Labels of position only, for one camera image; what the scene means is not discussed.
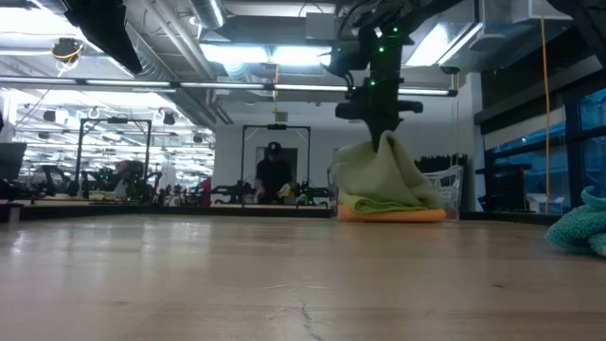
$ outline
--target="orange cloth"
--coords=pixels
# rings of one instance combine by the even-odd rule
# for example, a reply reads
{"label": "orange cloth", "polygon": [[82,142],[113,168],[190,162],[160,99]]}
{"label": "orange cloth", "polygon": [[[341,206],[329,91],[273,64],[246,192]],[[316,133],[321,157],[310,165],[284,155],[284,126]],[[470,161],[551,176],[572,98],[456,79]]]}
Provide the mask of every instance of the orange cloth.
{"label": "orange cloth", "polygon": [[339,205],[337,219],[344,222],[436,223],[446,219],[446,211],[428,209],[414,212],[358,214],[348,206]]}

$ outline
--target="folded towel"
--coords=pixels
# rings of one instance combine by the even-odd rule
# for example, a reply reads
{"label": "folded towel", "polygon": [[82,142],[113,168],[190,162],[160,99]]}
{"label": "folded towel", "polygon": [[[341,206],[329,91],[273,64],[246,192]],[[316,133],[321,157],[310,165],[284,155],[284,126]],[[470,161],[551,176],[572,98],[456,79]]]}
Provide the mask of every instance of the folded towel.
{"label": "folded towel", "polygon": [[417,169],[393,132],[336,154],[339,201],[358,213],[441,208],[439,193]]}
{"label": "folded towel", "polygon": [[585,205],[561,217],[545,238],[569,252],[606,257],[606,198],[589,194],[593,190],[586,188],[581,194]]}
{"label": "folded towel", "polygon": [[347,205],[339,205],[337,219],[344,222],[437,223],[446,219],[446,211],[440,208],[410,212],[360,214]]}

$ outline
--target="person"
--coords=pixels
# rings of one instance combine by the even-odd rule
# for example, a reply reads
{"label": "person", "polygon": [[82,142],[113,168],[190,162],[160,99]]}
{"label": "person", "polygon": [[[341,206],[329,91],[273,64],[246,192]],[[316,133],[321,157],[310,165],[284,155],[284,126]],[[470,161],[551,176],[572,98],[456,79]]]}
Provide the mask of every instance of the person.
{"label": "person", "polygon": [[277,193],[293,180],[291,165],[280,159],[282,146],[277,142],[267,145],[265,159],[257,164],[256,189],[258,203],[264,205],[284,204],[284,198]]}

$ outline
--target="teal towel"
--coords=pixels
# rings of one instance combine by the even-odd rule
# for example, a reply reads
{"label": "teal towel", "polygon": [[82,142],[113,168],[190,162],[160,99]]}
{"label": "teal towel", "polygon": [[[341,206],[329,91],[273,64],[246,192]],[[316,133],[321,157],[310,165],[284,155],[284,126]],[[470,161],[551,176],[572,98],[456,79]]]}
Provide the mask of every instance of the teal towel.
{"label": "teal towel", "polygon": [[336,154],[339,202],[358,213],[441,208],[439,193],[417,169],[393,132],[372,143],[345,147]]}
{"label": "teal towel", "polygon": [[606,198],[589,194],[593,190],[586,188],[581,194],[585,205],[561,217],[545,238],[566,251],[606,257]]}

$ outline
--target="black cap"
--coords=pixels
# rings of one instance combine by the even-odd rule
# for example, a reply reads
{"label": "black cap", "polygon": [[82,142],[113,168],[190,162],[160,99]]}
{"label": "black cap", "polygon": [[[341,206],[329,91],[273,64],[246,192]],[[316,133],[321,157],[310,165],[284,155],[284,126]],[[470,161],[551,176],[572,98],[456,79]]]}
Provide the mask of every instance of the black cap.
{"label": "black cap", "polygon": [[277,142],[270,142],[267,145],[267,154],[270,156],[277,156],[282,153],[282,146]]}

